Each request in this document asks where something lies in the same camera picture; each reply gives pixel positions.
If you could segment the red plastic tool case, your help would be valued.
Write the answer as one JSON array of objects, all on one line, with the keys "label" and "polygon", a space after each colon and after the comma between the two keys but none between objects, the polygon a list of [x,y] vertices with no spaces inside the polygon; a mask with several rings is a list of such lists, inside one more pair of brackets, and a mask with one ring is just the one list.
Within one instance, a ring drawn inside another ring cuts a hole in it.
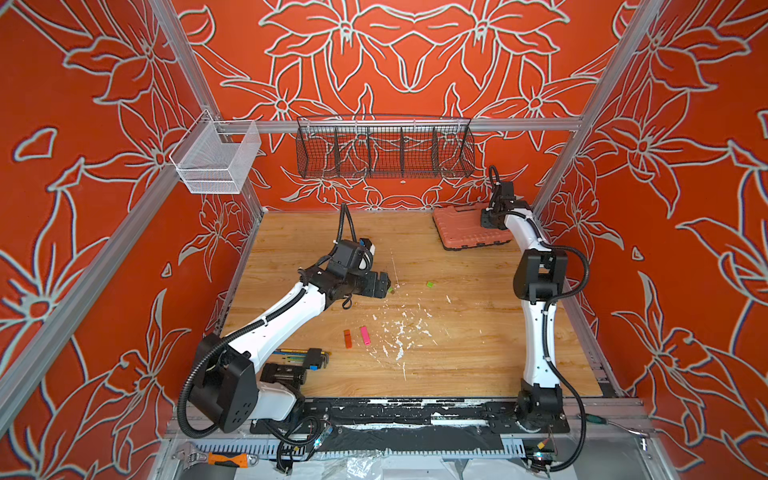
[{"label": "red plastic tool case", "polygon": [[472,248],[504,245],[513,240],[509,230],[501,230],[483,223],[487,203],[465,206],[438,207],[432,219],[445,250],[459,251]]}]

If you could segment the pink usb drive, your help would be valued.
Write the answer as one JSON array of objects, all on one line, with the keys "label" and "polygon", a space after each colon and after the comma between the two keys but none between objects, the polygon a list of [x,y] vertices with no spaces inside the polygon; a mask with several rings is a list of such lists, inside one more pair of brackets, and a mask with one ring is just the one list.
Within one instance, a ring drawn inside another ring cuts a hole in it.
[{"label": "pink usb drive", "polygon": [[363,340],[363,343],[366,346],[370,345],[371,344],[371,337],[370,337],[369,331],[368,331],[366,326],[361,326],[360,327],[360,334],[361,334],[361,338]]}]

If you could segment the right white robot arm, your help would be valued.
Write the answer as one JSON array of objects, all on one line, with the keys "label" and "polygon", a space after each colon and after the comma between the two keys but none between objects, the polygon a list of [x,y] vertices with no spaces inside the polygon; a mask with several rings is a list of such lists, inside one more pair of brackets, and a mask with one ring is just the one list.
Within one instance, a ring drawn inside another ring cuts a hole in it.
[{"label": "right white robot arm", "polygon": [[482,226],[507,230],[522,252],[513,278],[521,301],[526,333],[526,365],[517,398],[517,422],[536,431],[564,414],[563,388],[569,386],[556,367],[554,320],[557,304],[584,289],[589,262],[579,250],[547,242],[531,207],[515,195],[514,183],[489,170],[491,196]]}]

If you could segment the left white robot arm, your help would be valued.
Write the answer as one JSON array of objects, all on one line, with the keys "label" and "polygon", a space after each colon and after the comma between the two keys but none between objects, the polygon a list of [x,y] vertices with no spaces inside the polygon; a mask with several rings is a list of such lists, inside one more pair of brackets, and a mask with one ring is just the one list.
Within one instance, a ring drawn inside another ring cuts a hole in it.
[{"label": "left white robot arm", "polygon": [[260,316],[224,337],[206,336],[178,399],[181,432],[200,439],[247,421],[286,420],[299,391],[257,374],[278,347],[335,302],[348,308],[354,296],[386,297],[391,280],[374,270],[375,253],[368,238],[338,240],[317,264],[300,269],[289,292]]}]

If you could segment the red usb drive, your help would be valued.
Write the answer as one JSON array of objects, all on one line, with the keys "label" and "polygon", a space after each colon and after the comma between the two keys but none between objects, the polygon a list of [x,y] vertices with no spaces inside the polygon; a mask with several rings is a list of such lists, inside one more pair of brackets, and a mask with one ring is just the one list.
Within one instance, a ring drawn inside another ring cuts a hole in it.
[{"label": "red usb drive", "polygon": [[353,348],[353,342],[352,342],[352,335],[351,335],[351,331],[350,331],[349,329],[345,329],[345,330],[343,331],[343,335],[344,335],[344,343],[345,343],[345,347],[346,347],[347,349],[352,349],[352,348]]}]

